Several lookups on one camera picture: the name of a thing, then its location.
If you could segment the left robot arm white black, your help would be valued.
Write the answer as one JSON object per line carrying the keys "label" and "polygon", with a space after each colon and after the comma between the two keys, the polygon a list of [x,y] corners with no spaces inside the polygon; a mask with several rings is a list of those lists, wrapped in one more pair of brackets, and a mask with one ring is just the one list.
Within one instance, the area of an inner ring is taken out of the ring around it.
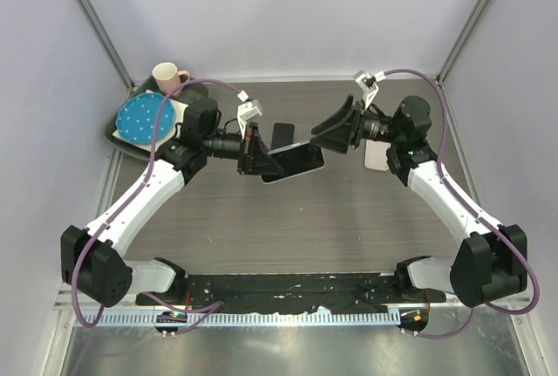
{"label": "left robot arm white black", "polygon": [[62,278],[76,297],[83,293],[105,308],[127,294],[155,293],[168,305],[185,296],[185,272],[156,258],[125,261],[133,239],[173,195],[202,170],[208,158],[236,161],[245,175],[280,174],[282,168],[262,142],[255,117],[262,115],[258,100],[237,108],[239,133],[219,129],[221,118],[212,99],[189,105],[175,135],[159,146],[139,179],[100,217],[85,228],[69,227],[61,236]]}

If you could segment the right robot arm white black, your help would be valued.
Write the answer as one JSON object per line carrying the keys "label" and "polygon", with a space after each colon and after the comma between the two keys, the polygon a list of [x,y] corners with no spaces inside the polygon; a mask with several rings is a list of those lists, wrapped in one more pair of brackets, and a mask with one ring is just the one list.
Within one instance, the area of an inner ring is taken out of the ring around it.
{"label": "right robot arm white black", "polygon": [[411,302],[425,290],[436,290],[476,307],[523,292],[527,288],[527,271],[521,263],[527,254],[524,231],[484,215],[438,164],[426,138],[432,125],[430,113],[429,104],[418,96],[404,98],[391,116],[376,106],[365,110],[349,96],[312,129],[310,141],[339,154],[358,147],[361,140],[387,143],[389,170],[427,203],[457,241],[459,249],[452,261],[418,256],[398,263],[393,281],[398,298]]}

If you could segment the purple smartphone black screen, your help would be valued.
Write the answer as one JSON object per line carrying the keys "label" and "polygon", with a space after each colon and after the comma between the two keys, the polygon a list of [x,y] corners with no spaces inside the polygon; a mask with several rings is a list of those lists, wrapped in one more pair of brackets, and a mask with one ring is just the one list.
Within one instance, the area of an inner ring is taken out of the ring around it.
{"label": "purple smartphone black screen", "polygon": [[282,147],[290,146],[294,143],[295,136],[295,125],[291,123],[280,123],[274,124],[271,150],[277,150]]}

